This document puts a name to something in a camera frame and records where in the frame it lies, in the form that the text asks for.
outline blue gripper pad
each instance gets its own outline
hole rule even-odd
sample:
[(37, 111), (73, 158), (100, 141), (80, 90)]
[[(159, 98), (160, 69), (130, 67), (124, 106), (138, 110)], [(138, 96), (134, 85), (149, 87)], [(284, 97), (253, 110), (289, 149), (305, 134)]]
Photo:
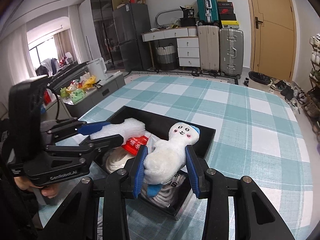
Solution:
[(191, 188), (193, 193), (196, 195), (196, 197), (199, 198), (200, 196), (199, 177), (196, 173), (196, 168), (191, 159), (190, 152), (187, 147), (185, 149), (186, 149), (186, 166), (188, 170), (188, 177), (190, 180)]
[(94, 123), (87, 123), (83, 124), (79, 129), (78, 133), (82, 135), (90, 135), (95, 132), (99, 132), (102, 127), (110, 124), (110, 122), (94, 122)]
[(143, 148), (142, 158), (139, 161), (137, 172), (136, 172), (136, 174), (134, 176), (134, 187), (133, 187), (133, 191), (132, 191), (132, 194), (133, 194), (134, 198), (137, 198), (139, 193), (141, 192), (141, 187), (142, 187), (143, 179), (144, 179), (144, 165), (143, 165), (143, 162), (144, 162), (145, 158), (147, 157), (147, 155), (148, 155), (148, 148), (144, 147)]

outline silver suitcase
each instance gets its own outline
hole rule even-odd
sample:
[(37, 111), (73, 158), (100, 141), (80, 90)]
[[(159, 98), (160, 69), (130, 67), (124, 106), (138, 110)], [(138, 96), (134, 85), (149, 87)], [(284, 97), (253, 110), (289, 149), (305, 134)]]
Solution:
[(219, 71), (219, 27), (199, 26), (200, 67)]
[(221, 76), (241, 76), (243, 68), (243, 31), (220, 29), (220, 72)]

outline plush toy face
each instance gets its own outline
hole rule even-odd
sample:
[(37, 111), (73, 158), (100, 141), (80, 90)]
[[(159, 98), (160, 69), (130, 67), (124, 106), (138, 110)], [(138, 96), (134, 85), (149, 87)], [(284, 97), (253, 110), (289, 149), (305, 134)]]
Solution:
[(169, 131), (170, 139), (179, 139), (187, 143), (187, 145), (195, 144), (200, 136), (200, 131), (198, 128), (188, 125), (183, 122), (178, 122), (174, 124)]

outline wooden door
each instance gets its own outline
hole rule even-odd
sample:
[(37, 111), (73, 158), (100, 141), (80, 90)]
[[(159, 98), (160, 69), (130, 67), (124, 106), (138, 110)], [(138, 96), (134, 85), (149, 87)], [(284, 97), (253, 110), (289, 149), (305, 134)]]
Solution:
[(295, 54), (295, 28), (290, 0), (252, 0), (253, 71), (290, 80)]

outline blue plaid tablecloth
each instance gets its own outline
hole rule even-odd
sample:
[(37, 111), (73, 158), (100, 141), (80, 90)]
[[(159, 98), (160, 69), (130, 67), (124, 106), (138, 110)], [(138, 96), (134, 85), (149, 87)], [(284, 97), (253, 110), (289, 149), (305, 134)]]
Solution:
[[(309, 235), (313, 199), (309, 156), (292, 110), (278, 96), (209, 80), (142, 76), (104, 99), (81, 120), (104, 121), (124, 105), (216, 129), (208, 165), (225, 176), (252, 177), (295, 239)], [(61, 145), (77, 145), (81, 140), (77, 136)], [(94, 163), (90, 176), (103, 177)], [(63, 183), (57, 203), (41, 208), (43, 224), (79, 180)], [(179, 221), (140, 201), (127, 201), (131, 239), (201, 239), (205, 213), (206, 200), (195, 197)], [(229, 239), (234, 239), (232, 198), (229, 214)]]

